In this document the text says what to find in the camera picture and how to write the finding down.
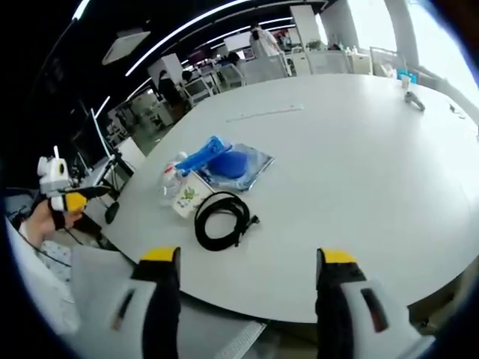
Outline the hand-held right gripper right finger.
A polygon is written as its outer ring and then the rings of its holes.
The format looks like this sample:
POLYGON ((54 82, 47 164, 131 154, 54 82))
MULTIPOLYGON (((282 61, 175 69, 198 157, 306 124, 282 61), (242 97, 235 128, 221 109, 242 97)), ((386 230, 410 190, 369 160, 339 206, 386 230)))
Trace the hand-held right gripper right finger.
POLYGON ((317 250, 318 358, 421 358, 434 344, 345 251, 317 250))

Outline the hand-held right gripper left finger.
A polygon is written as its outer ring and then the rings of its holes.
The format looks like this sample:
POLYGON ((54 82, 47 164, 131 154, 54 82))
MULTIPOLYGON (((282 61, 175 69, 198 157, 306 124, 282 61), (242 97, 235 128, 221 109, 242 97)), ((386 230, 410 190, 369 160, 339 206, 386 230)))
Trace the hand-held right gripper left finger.
POLYGON ((138 263, 117 251, 76 247, 74 299, 80 358, 177 358, 179 247, 149 250, 138 263))

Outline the person's left hand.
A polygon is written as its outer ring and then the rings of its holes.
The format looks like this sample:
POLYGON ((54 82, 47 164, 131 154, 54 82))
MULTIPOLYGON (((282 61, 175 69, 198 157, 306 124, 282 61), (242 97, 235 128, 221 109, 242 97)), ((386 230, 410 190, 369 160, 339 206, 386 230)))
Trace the person's left hand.
POLYGON ((71 228, 76 221, 83 216, 84 208, 80 207, 73 212, 58 212, 52 211, 49 208, 49 201, 44 200, 40 202, 32 212, 31 216, 26 221, 26 232, 28 240, 36 248, 40 248, 45 237, 57 230, 54 217, 62 215, 64 225, 62 228, 71 228))

